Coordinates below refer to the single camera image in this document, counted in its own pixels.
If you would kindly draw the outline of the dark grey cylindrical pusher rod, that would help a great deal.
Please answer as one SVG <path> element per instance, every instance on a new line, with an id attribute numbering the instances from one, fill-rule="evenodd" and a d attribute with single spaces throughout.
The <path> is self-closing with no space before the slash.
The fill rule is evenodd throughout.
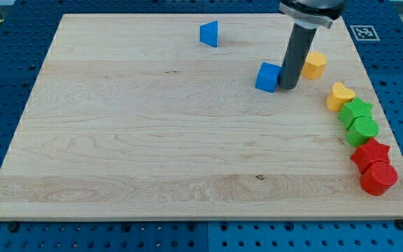
<path id="1" fill-rule="evenodd" d="M 294 23 L 278 77 L 280 88 L 293 90 L 297 86 L 315 34 L 316 29 Z"/>

